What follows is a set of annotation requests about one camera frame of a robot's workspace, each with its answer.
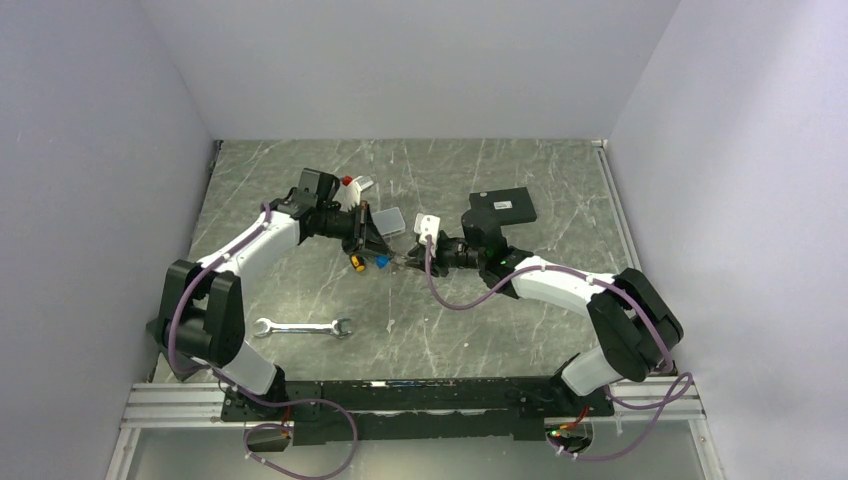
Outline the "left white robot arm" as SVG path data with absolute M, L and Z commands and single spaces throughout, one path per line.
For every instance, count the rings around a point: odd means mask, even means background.
M 264 420 L 287 406 L 281 368 L 246 340 L 245 298 L 266 269 L 305 240 L 340 241 L 350 257 L 387 263 L 393 253 L 363 191 L 368 176 L 337 177 L 311 168 L 282 198 L 262 203 L 257 219 L 215 252 L 177 260 L 166 272 L 158 315 L 147 331 L 181 380 L 211 369 L 249 392 L 248 407 Z

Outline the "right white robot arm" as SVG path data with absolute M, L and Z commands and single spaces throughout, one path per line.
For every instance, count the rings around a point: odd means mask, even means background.
M 550 262 L 508 243 L 494 216 L 466 211 L 463 234 L 450 237 L 435 215 L 417 215 L 416 246 L 407 264 L 430 280 L 453 269 L 477 271 L 488 290 L 465 304 L 472 309 L 496 294 L 533 300 L 588 319 L 597 346 L 568 360 L 555 374 L 551 401 L 557 411 L 574 415 L 590 394 L 621 379 L 645 380 L 673 369 L 672 349 L 684 331 L 646 275 L 635 268 L 617 274 L 593 273 Z

